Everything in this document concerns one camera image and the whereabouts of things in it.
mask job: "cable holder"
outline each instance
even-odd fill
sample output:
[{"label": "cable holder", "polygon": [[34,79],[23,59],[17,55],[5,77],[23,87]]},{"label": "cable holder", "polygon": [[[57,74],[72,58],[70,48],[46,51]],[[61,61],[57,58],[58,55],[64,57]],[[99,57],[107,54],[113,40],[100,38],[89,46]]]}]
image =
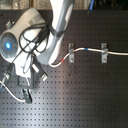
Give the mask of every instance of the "cable holder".
[{"label": "cable holder", "polygon": [[69,63],[74,63],[74,44],[69,44]]},{"label": "cable holder", "polygon": [[107,55],[108,55],[107,43],[102,43],[101,49],[104,51],[101,53],[101,63],[107,63]]},{"label": "cable holder", "polygon": [[32,97],[29,93],[29,90],[28,89],[21,89],[21,92],[22,92],[23,98],[25,99],[26,103],[32,104]]}]

